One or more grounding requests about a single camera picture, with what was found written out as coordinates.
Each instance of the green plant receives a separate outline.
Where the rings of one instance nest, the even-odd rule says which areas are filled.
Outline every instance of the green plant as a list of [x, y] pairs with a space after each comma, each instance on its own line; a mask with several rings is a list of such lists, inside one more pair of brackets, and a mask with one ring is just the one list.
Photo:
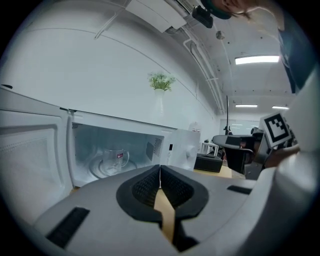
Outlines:
[[176, 81], [173, 76], [163, 74], [162, 72], [158, 73], [149, 73], [148, 79], [150, 86], [155, 89], [162, 89], [164, 91], [171, 92], [171, 84]]

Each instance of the white vase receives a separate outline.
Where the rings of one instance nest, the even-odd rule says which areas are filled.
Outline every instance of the white vase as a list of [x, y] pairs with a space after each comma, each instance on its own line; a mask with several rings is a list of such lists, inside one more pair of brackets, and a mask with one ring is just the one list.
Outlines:
[[164, 95], [165, 91], [162, 89], [154, 90], [154, 104], [151, 108], [151, 120], [154, 124], [161, 124], [165, 117], [165, 106], [164, 106]]

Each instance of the microwave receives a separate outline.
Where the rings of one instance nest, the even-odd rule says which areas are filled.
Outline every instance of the microwave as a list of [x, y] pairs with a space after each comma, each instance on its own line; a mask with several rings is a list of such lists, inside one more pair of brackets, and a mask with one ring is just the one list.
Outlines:
[[90, 164], [104, 149], [129, 152], [124, 172], [153, 165], [192, 171], [199, 142], [199, 132], [76, 111], [0, 89], [1, 192], [12, 214], [31, 225], [73, 187], [99, 179]]

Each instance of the black rubber pad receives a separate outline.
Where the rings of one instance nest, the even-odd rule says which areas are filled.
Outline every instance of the black rubber pad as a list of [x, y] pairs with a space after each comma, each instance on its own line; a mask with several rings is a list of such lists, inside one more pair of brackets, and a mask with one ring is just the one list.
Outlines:
[[89, 212], [90, 211], [85, 208], [75, 207], [46, 238], [55, 245], [64, 248]]

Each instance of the microwave door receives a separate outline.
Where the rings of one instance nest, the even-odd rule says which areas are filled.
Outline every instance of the microwave door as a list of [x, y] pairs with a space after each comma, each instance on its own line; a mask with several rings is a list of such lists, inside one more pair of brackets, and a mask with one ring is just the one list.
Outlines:
[[73, 188], [68, 112], [0, 88], [0, 189], [13, 215], [33, 224]]

